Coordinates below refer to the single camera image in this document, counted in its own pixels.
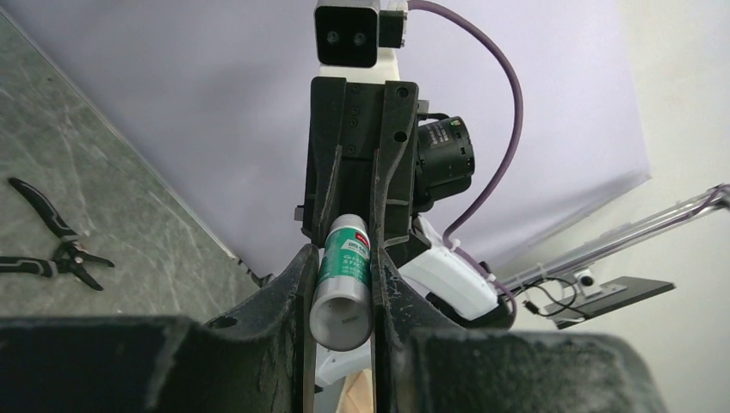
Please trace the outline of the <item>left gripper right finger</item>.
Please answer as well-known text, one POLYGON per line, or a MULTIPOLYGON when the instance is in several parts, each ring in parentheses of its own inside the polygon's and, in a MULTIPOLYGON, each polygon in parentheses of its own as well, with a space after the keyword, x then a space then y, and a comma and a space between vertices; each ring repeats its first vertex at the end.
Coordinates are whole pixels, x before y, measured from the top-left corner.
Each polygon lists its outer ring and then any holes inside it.
POLYGON ((373 254, 374 404, 379 412, 663 412, 645 362, 622 339, 466 330, 373 254))

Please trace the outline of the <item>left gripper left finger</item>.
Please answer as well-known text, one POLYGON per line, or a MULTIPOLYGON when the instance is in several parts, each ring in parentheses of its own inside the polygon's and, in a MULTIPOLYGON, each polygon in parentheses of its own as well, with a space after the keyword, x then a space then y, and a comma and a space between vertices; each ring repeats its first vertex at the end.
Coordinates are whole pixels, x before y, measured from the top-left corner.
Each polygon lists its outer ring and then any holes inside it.
POLYGON ((243 303, 185 316, 5 317, 4 412, 310 412, 308 311, 319 252, 305 245, 243 303))

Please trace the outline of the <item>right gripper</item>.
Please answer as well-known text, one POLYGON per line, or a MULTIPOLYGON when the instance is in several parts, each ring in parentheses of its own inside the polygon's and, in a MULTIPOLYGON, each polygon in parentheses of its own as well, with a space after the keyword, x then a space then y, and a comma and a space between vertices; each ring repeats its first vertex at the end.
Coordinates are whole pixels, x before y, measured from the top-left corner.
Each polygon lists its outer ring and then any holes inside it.
POLYGON ((313 244, 351 213, 397 267, 429 248, 413 228, 418 94, 413 82, 312 80, 302 231, 313 244))

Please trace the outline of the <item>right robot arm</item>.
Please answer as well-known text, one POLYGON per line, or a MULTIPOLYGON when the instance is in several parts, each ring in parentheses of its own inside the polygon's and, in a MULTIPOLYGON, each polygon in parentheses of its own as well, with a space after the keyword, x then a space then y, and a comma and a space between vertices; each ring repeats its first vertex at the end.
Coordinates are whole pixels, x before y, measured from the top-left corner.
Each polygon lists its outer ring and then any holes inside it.
POLYGON ((316 77, 303 203, 303 234, 325 250, 312 309, 315 382, 331 385, 372 365, 372 264, 383 249, 410 287, 464 327, 506 317, 493 278, 425 218, 466 191, 475 170, 465 121, 431 112, 415 83, 316 77))

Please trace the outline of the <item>green glue stick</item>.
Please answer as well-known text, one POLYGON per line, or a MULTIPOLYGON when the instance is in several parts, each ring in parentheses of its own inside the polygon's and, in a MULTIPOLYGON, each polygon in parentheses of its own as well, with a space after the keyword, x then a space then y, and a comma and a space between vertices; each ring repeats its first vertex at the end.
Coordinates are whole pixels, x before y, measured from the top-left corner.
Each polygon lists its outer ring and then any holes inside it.
POLYGON ((372 334, 370 247, 361 217, 344 214, 334 220, 309 316, 312 336, 324 348, 354 350, 372 334))

